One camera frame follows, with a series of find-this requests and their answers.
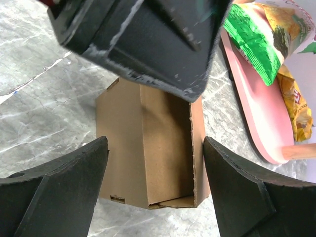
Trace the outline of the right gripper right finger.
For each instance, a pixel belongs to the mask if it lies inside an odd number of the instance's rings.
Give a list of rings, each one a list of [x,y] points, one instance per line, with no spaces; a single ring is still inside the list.
[[[211,137],[203,152],[221,236],[315,236],[314,183],[272,172]]]

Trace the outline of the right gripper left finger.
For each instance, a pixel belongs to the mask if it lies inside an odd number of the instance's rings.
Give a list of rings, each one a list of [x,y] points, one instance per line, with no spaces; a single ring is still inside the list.
[[[3,237],[85,237],[108,161],[108,140],[0,181]]]

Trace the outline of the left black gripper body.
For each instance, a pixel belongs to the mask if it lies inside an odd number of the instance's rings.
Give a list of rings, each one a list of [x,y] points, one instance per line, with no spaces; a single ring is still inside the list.
[[[59,44],[120,77],[186,101],[205,91],[229,0],[55,0]]]

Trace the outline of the cardboard box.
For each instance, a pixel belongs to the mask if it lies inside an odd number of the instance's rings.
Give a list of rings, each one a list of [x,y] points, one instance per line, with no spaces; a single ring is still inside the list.
[[[159,209],[195,208],[210,195],[200,99],[118,78],[96,99],[96,135],[109,150],[101,198]]]

